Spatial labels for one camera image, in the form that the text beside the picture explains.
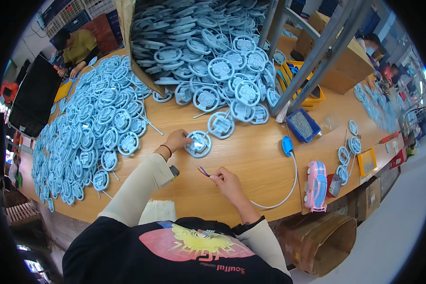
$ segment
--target red plastic stool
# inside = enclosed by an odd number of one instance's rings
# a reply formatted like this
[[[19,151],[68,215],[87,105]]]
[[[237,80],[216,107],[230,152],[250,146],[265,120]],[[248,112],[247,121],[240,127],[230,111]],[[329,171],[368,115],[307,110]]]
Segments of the red plastic stool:
[[[404,161],[404,152],[403,152],[403,149],[401,149],[401,151],[399,151],[399,153],[396,156],[394,156],[391,159],[390,162],[391,162],[390,169],[395,168],[395,167],[399,167],[400,165],[402,165],[402,163],[405,162]]]

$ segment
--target bracelet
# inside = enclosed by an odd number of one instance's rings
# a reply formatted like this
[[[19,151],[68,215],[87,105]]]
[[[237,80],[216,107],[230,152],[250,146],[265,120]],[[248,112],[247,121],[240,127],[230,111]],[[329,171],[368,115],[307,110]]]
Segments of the bracelet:
[[[172,151],[171,151],[171,149],[170,149],[167,145],[164,145],[164,144],[159,145],[159,147],[161,147],[161,146],[164,146],[164,147],[166,147],[166,148],[167,148],[167,150],[169,150],[169,153],[170,153],[169,158],[170,158],[170,157],[172,156]]]

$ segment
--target printed graphic on shirt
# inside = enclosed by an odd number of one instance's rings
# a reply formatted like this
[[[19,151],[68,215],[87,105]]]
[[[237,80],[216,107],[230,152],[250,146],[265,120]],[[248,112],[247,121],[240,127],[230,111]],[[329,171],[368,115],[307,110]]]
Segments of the printed graphic on shirt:
[[[172,260],[199,261],[242,258],[254,255],[233,237],[217,233],[204,234],[172,223],[171,228],[150,231],[139,236],[140,241],[155,255]]]

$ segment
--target blue plastic bin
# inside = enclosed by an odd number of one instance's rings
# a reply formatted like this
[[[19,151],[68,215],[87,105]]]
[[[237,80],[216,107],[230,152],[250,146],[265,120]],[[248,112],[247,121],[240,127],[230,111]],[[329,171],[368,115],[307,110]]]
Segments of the blue plastic bin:
[[[309,125],[312,128],[312,134],[307,139],[305,139],[303,137],[303,135],[301,135],[301,133],[298,130],[298,128],[296,128],[295,125],[293,125],[292,122],[290,122],[290,118],[293,115],[297,114],[298,112],[301,112],[306,117],[307,122],[309,123]],[[296,110],[294,113],[292,113],[288,117],[286,117],[286,122],[287,122],[287,126],[290,128],[290,130],[292,131],[292,133],[295,135],[296,139],[299,142],[304,142],[304,143],[311,142],[311,140],[314,138],[314,136],[316,136],[317,133],[320,132],[320,126],[312,119],[311,116],[309,116],[307,114],[307,112],[304,109],[301,109],[301,108],[298,109],[298,110]]]

